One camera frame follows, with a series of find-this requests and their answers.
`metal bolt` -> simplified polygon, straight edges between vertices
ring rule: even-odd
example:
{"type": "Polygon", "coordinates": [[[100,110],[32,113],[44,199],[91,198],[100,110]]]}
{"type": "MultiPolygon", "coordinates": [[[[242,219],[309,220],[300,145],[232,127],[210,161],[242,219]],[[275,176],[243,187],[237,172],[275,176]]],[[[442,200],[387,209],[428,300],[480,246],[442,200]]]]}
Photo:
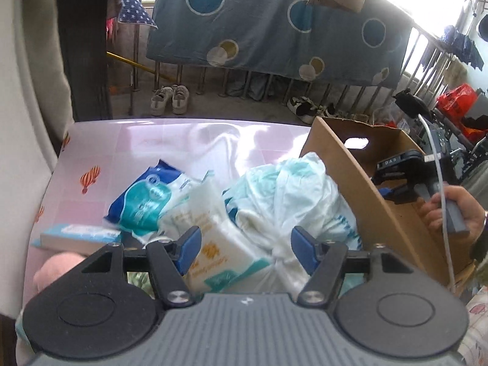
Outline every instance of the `metal bolt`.
{"type": "Polygon", "coordinates": [[[173,290],[169,292],[168,300],[173,304],[185,304],[190,301],[190,294],[184,290],[173,290]]]}
{"type": "Polygon", "coordinates": [[[318,290],[308,290],[302,293],[302,300],[308,304],[318,304],[325,300],[324,295],[318,290]]]}

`cardboard box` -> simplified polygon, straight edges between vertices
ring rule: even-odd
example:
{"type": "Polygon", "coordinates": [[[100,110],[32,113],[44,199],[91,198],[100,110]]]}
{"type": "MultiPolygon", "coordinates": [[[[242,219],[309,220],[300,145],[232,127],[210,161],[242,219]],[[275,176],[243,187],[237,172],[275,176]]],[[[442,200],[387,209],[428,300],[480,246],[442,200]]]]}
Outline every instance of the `cardboard box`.
{"type": "MultiPolygon", "coordinates": [[[[411,149],[420,150],[398,129],[373,127],[345,119],[316,118],[301,155],[313,151],[322,159],[327,173],[336,181],[356,216],[365,249],[383,243],[447,285],[449,278],[442,238],[430,234],[414,204],[395,205],[385,201],[370,180],[378,162],[411,149]],[[348,150],[344,143],[350,138],[366,138],[369,142],[362,150],[348,150]]],[[[386,182],[389,187],[396,185],[398,181],[386,182]]],[[[454,270],[459,273],[470,260],[462,244],[453,245],[454,270]]]]}

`table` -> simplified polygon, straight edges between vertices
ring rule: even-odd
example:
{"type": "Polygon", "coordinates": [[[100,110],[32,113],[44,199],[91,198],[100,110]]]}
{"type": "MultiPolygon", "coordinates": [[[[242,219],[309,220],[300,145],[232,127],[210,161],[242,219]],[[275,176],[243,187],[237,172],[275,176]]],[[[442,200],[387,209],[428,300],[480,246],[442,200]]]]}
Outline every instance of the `table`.
{"type": "MultiPolygon", "coordinates": [[[[248,169],[298,157],[309,127],[249,121],[162,118],[75,123],[63,143],[32,229],[31,241],[55,224],[102,225],[110,204],[159,159],[202,179],[215,172],[222,189],[248,169]],[[92,172],[86,187],[81,177],[92,172]]],[[[34,273],[54,252],[30,246],[24,305],[34,273]]]]}

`black strap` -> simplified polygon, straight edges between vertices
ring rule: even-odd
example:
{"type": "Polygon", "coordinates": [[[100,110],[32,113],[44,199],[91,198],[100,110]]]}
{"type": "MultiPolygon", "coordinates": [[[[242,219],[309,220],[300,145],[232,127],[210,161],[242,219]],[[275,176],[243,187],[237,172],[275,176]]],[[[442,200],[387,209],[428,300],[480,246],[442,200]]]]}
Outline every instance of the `black strap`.
{"type": "Polygon", "coordinates": [[[472,260],[476,260],[478,263],[481,263],[486,255],[488,254],[488,224],[485,224],[485,229],[476,240],[476,242],[472,245],[471,250],[469,252],[470,257],[472,260]]]}

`yellow pole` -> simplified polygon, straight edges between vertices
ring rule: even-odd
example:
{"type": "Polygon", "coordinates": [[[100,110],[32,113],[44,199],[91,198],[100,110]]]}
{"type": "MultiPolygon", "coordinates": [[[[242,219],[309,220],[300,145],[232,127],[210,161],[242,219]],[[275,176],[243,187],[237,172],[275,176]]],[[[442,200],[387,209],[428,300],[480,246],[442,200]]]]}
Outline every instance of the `yellow pole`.
{"type": "MultiPolygon", "coordinates": [[[[127,59],[125,57],[122,57],[122,56],[118,56],[118,55],[115,55],[114,53],[111,53],[111,52],[108,52],[107,51],[107,56],[111,57],[111,58],[114,58],[115,60],[119,60],[120,62],[124,62],[124,63],[127,63],[131,66],[134,66],[134,67],[137,67],[138,69],[141,69],[141,70],[144,70],[148,73],[151,73],[151,74],[154,74],[154,70],[144,66],[144,65],[141,65],[140,63],[136,63],[130,59],[127,59]]],[[[171,83],[174,83],[176,82],[176,79],[173,78],[173,77],[168,77],[167,75],[164,75],[164,74],[159,74],[159,77],[162,77],[164,78],[165,80],[171,82],[171,83]]]]}

